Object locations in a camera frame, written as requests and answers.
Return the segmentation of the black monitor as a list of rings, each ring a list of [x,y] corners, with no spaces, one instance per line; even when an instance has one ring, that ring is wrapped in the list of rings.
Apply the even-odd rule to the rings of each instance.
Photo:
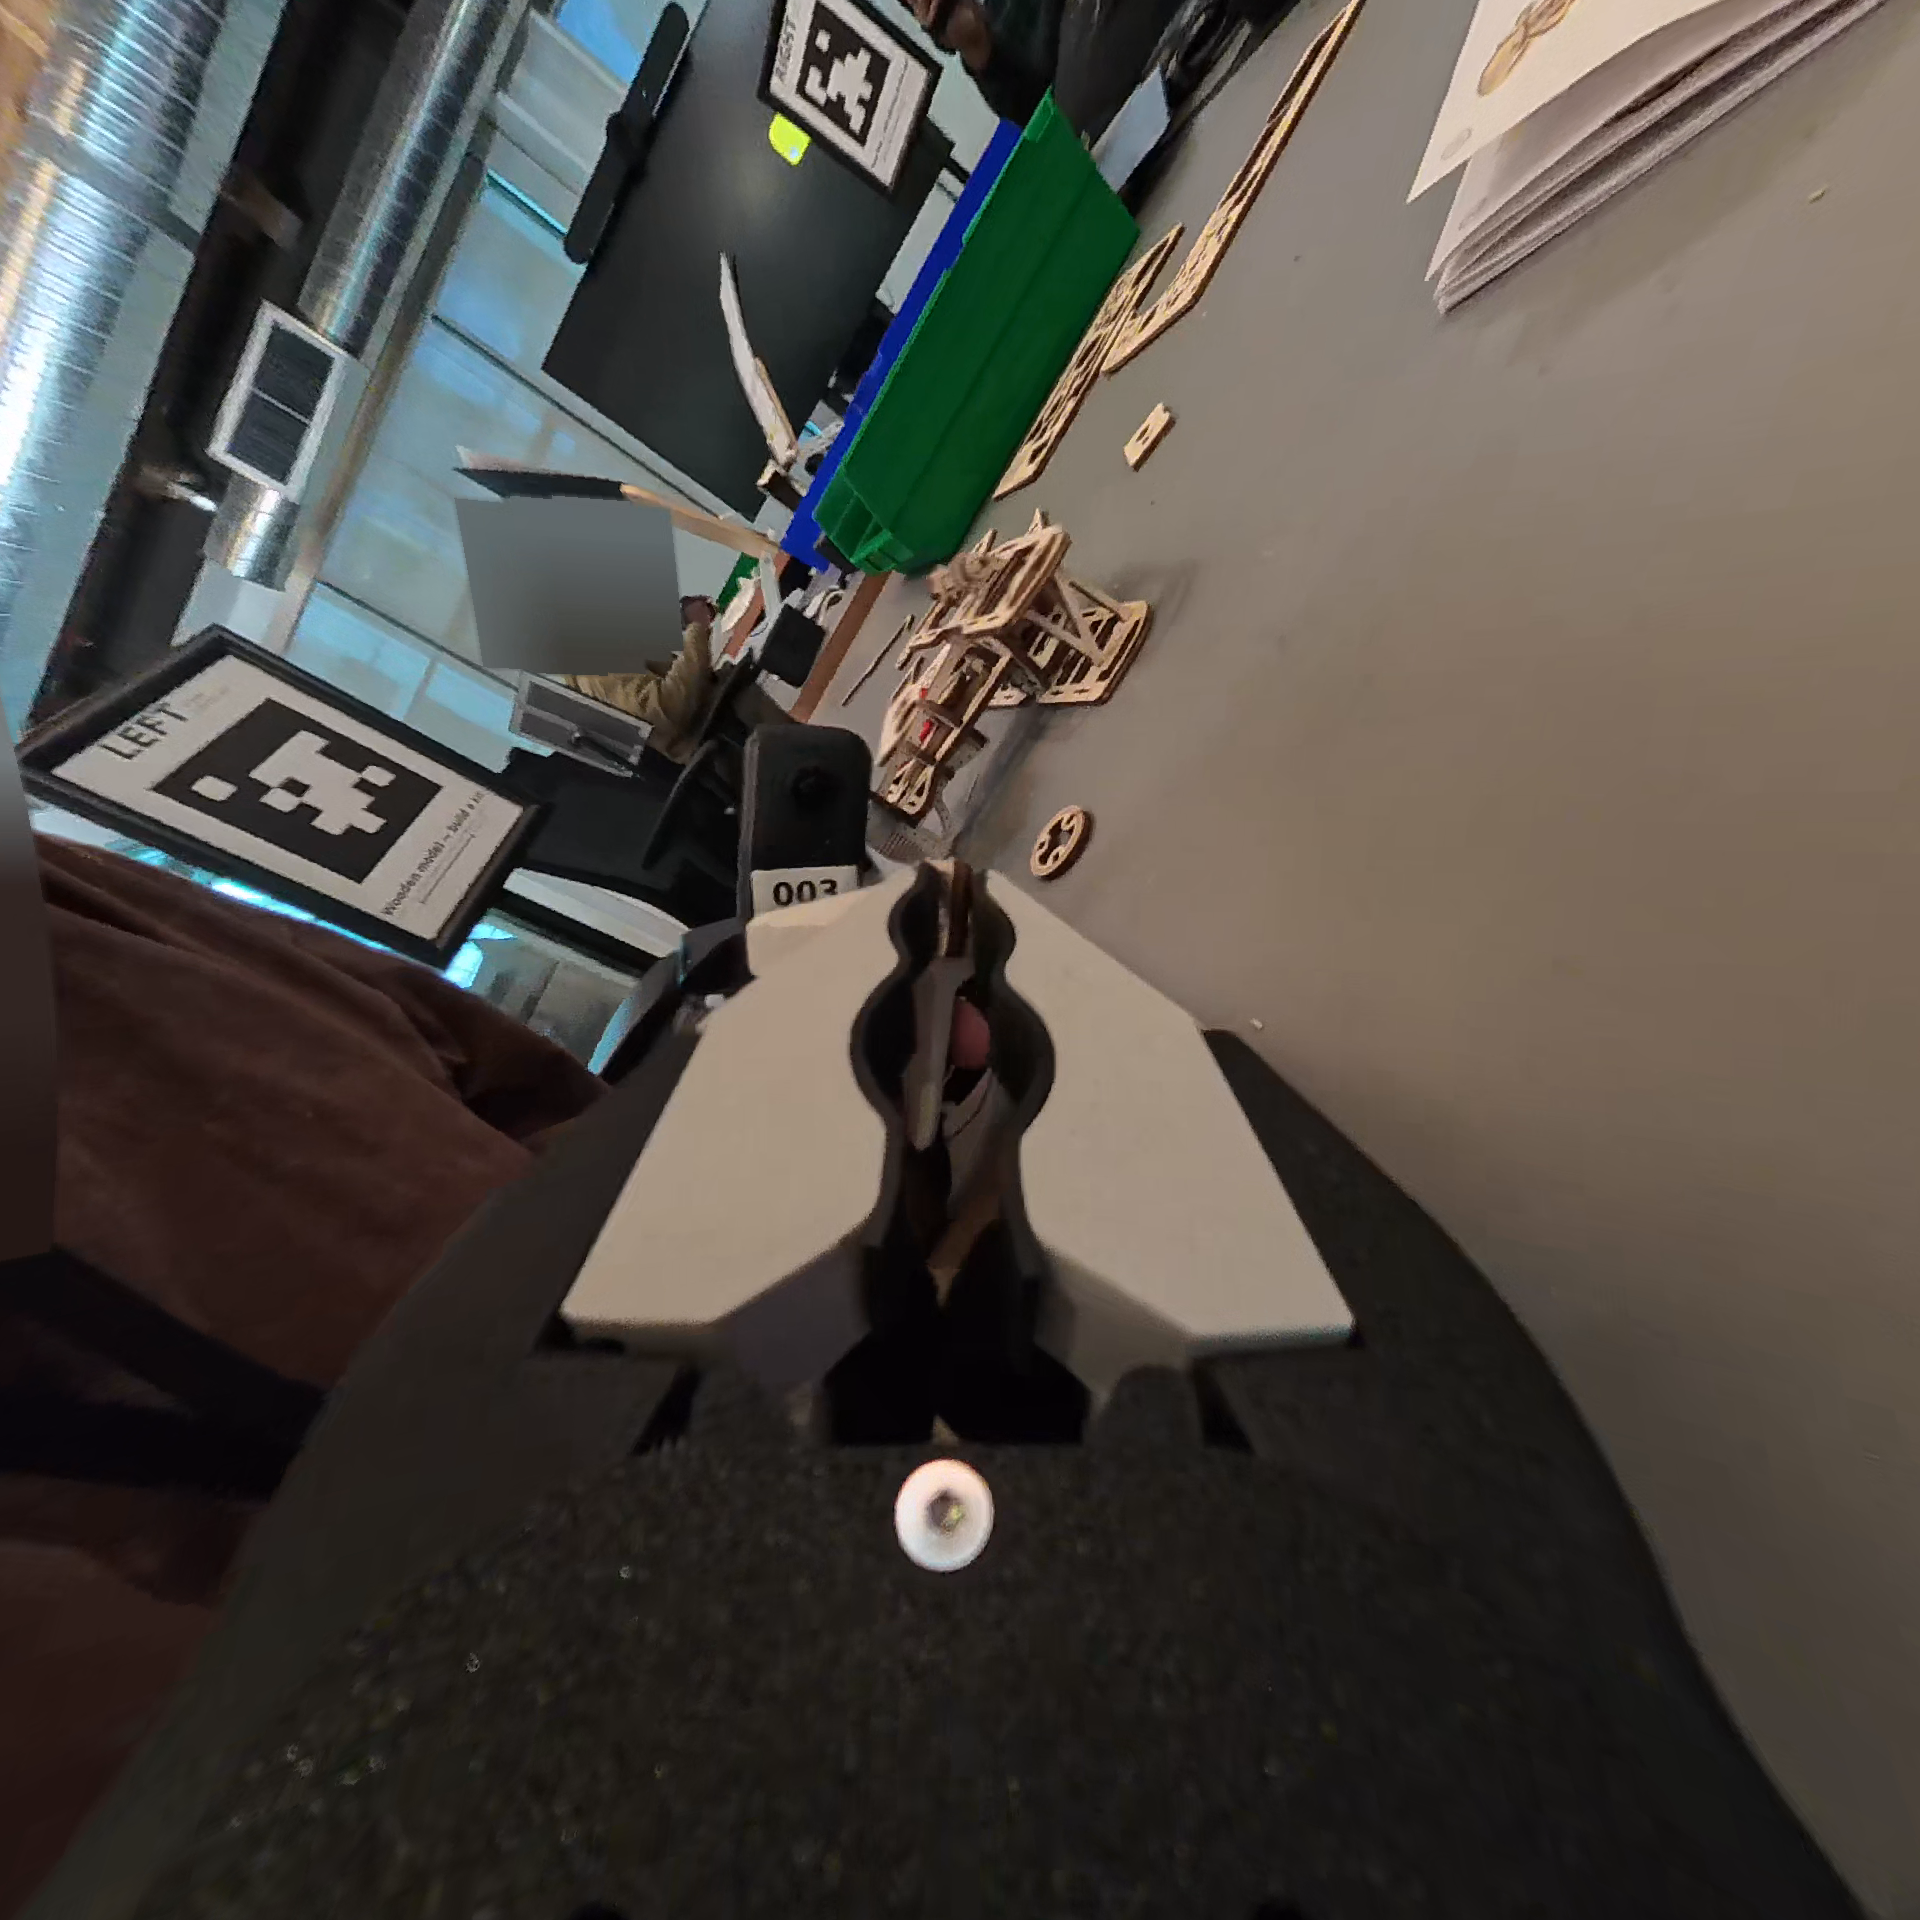
[[[774,6],[705,6],[623,204],[562,312],[542,370],[743,520],[768,446],[738,385],[720,260],[794,425],[827,396],[953,145],[920,135],[903,193],[843,162],[777,155],[759,97]]]

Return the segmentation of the grey laptop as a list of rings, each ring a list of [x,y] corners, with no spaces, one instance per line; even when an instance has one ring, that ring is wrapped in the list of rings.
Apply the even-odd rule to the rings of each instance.
[[[650,728],[561,679],[512,675],[512,734],[527,748],[562,754],[616,775],[634,775],[648,754]]]

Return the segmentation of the person's left forearm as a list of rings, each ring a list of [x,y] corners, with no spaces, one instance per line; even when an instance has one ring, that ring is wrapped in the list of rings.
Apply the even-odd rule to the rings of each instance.
[[[36,835],[57,1244],[252,1363],[337,1386],[608,1083],[439,971]]]

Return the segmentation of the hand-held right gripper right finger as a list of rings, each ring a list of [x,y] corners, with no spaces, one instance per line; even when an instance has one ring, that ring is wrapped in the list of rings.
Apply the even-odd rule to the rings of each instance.
[[[1334,1348],[1354,1310],[1187,1009],[988,878],[1049,1082],[1018,1137],[1038,1343],[1095,1407],[1135,1371]]]

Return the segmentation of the wooden parts sheet with holes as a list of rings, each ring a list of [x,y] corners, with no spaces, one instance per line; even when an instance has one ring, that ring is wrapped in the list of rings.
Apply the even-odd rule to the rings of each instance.
[[[1146,290],[1160,279],[1168,257],[1184,239],[1184,226],[1170,226],[1160,242],[1148,247],[1112,286],[1088,331],[1075,347],[1066,370],[1047,396],[1035,423],[1026,430],[1012,463],[999,480],[993,500],[999,503],[1034,484],[1068,438],[1087,396],[1100,379],[1110,347],[1122,326],[1136,313]]]

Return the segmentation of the framed marker sign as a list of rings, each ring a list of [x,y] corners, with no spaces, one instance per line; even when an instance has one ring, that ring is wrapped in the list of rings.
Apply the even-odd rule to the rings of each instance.
[[[867,3],[774,3],[756,97],[897,202],[943,70]]]
[[[145,849],[444,970],[544,807],[227,630],[16,743],[25,788]]]

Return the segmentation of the green plastic bin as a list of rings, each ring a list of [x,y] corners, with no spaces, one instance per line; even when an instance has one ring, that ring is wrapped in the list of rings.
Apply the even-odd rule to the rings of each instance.
[[[827,480],[814,520],[847,563],[920,575],[960,550],[1136,241],[1047,95]]]

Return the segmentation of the black office chair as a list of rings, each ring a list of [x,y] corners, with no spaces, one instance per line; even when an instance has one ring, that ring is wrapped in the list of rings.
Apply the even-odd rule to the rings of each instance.
[[[761,660],[728,663],[642,854],[648,878],[662,881],[659,907],[686,929],[735,916],[748,746],[783,723]]]

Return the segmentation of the angled wooden parts sheet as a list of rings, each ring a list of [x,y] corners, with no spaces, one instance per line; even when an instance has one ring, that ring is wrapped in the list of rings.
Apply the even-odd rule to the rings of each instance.
[[[1264,119],[1256,146],[1224,188],[1215,210],[1198,228],[1179,267],[1168,276],[1166,286],[1161,286],[1161,267],[1170,259],[1174,242],[1184,239],[1184,228],[1174,226],[1151,250],[1136,300],[1120,315],[1120,322],[1097,361],[1100,377],[1114,377],[1119,370],[1135,364],[1148,347],[1182,326],[1200,307],[1211,279],[1252,216],[1264,185],[1279,172],[1282,155],[1289,152],[1289,145],[1294,142],[1314,97],[1328,80],[1328,71],[1351,40],[1363,10],[1363,3],[1344,6],[1344,10],[1330,19],[1294,67],[1279,102]]]

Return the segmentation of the blue plastic bin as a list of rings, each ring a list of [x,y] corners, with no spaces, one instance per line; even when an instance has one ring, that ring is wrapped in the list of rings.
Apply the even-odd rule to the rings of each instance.
[[[1001,176],[1009,158],[1012,158],[1020,142],[1020,132],[1020,124],[999,124],[988,150],[982,153],[977,168],[971,170],[967,185],[959,193],[959,202],[948,210],[945,226],[934,239],[930,250],[924,257],[920,272],[913,279],[895,321],[883,331],[880,346],[870,364],[870,370],[855,386],[855,396],[847,411],[843,427],[824,455],[814,480],[807,484],[801,505],[794,511],[780,538],[780,546],[791,561],[806,563],[811,570],[851,568],[851,563],[839,555],[839,550],[827,542],[819,524],[819,508],[824,508],[830,480],[836,476],[842,463],[854,450],[857,430],[865,425],[867,414],[874,410],[884,379],[895,370],[897,360],[906,352],[914,328],[921,322],[924,310],[929,307],[935,290],[940,288],[940,282],[947,276],[948,267],[959,259],[963,244],[967,242],[969,228],[977,223],[977,216],[982,214],[986,200],[998,185],[998,178]]]

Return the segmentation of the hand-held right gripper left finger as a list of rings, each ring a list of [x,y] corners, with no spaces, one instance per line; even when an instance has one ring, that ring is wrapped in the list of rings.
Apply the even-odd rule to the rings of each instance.
[[[860,1052],[929,952],[934,870],[748,927],[750,984],[711,1011],[572,1282],[561,1322],[624,1354],[784,1395],[842,1377],[916,1396],[934,1284],[903,1211],[897,1098]]]

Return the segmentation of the open instruction booklet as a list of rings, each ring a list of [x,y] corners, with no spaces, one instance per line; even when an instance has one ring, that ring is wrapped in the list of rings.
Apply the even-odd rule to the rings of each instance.
[[[1880,3],[1479,3],[1408,200],[1456,193],[1450,315],[1882,12]]]

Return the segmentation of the wooden model plane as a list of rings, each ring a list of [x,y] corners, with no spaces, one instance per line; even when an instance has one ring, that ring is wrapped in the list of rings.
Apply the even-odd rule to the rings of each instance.
[[[1151,636],[1146,600],[1070,575],[1070,536],[1035,512],[983,536],[929,576],[898,640],[898,686],[874,751],[876,802],[908,826],[945,812],[953,775],[986,752],[986,719],[1018,707],[1097,707]]]

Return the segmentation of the black speaker bar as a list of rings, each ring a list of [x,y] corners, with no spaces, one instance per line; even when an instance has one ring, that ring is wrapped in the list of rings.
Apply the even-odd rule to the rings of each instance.
[[[663,6],[623,106],[606,122],[604,145],[566,234],[566,254],[588,267],[651,152],[666,103],[681,71],[694,22],[681,3]]]

